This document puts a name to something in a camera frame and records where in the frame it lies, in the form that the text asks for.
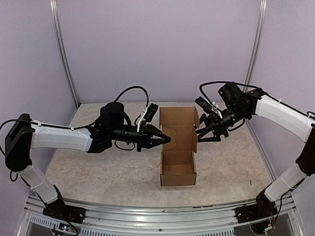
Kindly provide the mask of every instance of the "white wall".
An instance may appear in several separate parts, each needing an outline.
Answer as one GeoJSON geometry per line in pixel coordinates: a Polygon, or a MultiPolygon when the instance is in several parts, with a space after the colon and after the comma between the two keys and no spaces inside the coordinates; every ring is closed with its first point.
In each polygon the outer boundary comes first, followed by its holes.
{"type": "MultiPolygon", "coordinates": [[[[37,120],[67,124],[75,108],[58,53],[49,1],[0,2],[0,55],[0,123],[29,113],[37,120]]],[[[10,126],[1,130],[2,147],[10,126]]],[[[45,171],[52,153],[52,149],[37,149],[31,158],[45,171]]],[[[9,173],[1,156],[0,234],[4,236],[14,234],[29,195],[21,180],[10,181],[9,173]]]]}
{"type": "MultiPolygon", "coordinates": [[[[315,110],[315,2],[268,1],[266,21],[252,84],[298,108],[315,110]]],[[[304,144],[288,131],[262,118],[251,125],[272,166],[281,175],[300,155],[304,144]]],[[[315,232],[315,178],[293,192],[306,235],[315,232]]]]}
{"type": "MultiPolygon", "coordinates": [[[[142,85],[152,101],[194,101],[199,85],[244,82],[259,0],[59,1],[71,73],[83,103],[142,85]]],[[[205,88],[219,98],[219,86],[205,88]]],[[[144,101],[131,91],[122,101],[144,101]]]]}

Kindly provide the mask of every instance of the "brown box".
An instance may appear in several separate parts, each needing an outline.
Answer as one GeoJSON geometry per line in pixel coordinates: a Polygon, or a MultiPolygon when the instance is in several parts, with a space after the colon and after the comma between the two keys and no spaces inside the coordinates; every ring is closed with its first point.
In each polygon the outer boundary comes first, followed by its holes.
{"type": "Polygon", "coordinates": [[[161,107],[159,123],[171,142],[163,144],[161,153],[161,186],[196,184],[194,152],[197,152],[199,116],[195,107],[161,107]]]}

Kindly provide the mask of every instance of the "vertical metal post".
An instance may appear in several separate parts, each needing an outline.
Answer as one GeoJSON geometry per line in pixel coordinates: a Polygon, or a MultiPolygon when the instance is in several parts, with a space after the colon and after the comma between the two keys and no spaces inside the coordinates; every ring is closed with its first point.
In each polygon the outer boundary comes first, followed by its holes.
{"type": "Polygon", "coordinates": [[[52,18],[53,18],[55,33],[56,33],[57,45],[59,48],[61,61],[63,63],[64,73],[65,73],[65,76],[69,85],[72,100],[74,102],[75,107],[78,109],[80,106],[80,100],[79,100],[78,93],[72,79],[68,59],[67,59],[65,49],[64,49],[63,35],[62,35],[61,25],[60,25],[60,20],[59,20],[57,0],[49,0],[49,4],[50,4],[50,10],[51,10],[52,18]]]}
{"type": "MultiPolygon", "coordinates": [[[[251,80],[252,80],[252,74],[253,74],[254,67],[256,64],[260,40],[261,40],[261,36],[262,36],[262,31],[264,28],[266,10],[267,10],[267,0],[260,0],[260,8],[259,8],[259,16],[258,16],[258,22],[257,22],[257,27],[256,27],[256,34],[255,34],[254,44],[252,47],[250,64],[249,64],[247,72],[246,72],[246,79],[245,79],[246,85],[249,85],[251,83],[251,80]]],[[[246,92],[247,90],[248,90],[248,87],[243,88],[243,91],[246,92]]]]}

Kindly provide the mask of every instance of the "marbled table surface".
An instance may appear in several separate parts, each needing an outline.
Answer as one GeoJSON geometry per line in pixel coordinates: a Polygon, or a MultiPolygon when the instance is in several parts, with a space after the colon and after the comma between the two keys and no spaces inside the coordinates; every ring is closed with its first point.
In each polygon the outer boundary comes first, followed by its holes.
{"type": "MultiPolygon", "coordinates": [[[[157,103],[163,106],[195,106],[195,103],[157,103]]],[[[134,119],[144,103],[124,103],[134,119]]],[[[82,104],[71,125],[91,123],[104,104],[82,104]]],[[[197,106],[199,116],[202,109],[197,106]]],[[[152,124],[158,127],[158,113],[152,124]]],[[[139,206],[208,206],[255,198],[270,183],[258,149],[244,125],[218,143],[199,143],[195,154],[195,186],[160,186],[161,146],[142,152],[114,146],[100,154],[75,150],[56,151],[47,178],[63,197],[87,202],[139,206]]]]}

